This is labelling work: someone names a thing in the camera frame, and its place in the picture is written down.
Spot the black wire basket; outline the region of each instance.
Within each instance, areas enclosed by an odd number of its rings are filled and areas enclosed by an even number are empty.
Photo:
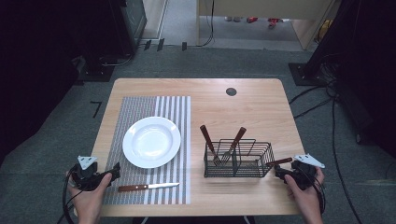
[[[232,143],[233,139],[212,142],[217,157],[205,145],[204,177],[265,177],[271,170],[272,166],[266,165],[274,161],[271,143],[241,139],[230,157],[227,157]]]

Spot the human hand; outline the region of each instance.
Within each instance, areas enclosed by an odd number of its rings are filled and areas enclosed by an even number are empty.
[[[316,179],[319,183],[315,183],[317,189],[319,189],[319,184],[321,185],[324,180],[324,174],[321,169],[316,167],[317,176]],[[308,189],[301,190],[293,177],[290,175],[285,175],[285,180],[288,183],[288,194],[289,197],[297,203],[300,212],[303,215],[303,219],[306,224],[320,224],[323,223],[320,214],[318,193],[314,187],[309,187]]]
[[[106,174],[99,186],[93,191],[82,191],[68,186],[68,190],[73,198],[73,205],[76,207],[79,224],[99,223],[102,200],[105,190],[111,181],[111,173]]]

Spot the white plate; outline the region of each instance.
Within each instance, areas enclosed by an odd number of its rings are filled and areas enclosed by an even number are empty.
[[[141,119],[128,129],[122,149],[128,161],[141,168],[159,167],[172,160],[180,148],[180,131],[161,117]]]

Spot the wooden table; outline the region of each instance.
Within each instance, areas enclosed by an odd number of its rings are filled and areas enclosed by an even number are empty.
[[[212,0],[197,1],[197,45],[200,16],[212,15]],[[335,0],[215,0],[213,16],[292,19],[303,49],[308,49]]]
[[[229,96],[228,88],[237,94]],[[290,215],[298,210],[286,185],[271,170],[264,178],[204,178],[206,125],[212,141],[244,138],[271,142],[275,160],[304,154],[282,83],[273,78],[120,78],[115,81],[92,155],[98,171],[106,168],[124,96],[191,97],[191,204],[104,205],[104,217]]]

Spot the butter knife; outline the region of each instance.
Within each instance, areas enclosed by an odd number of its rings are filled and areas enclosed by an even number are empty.
[[[152,184],[152,185],[128,185],[119,186],[119,192],[138,190],[138,189],[158,189],[158,188],[172,188],[178,186],[179,183],[163,183],[163,184]]]

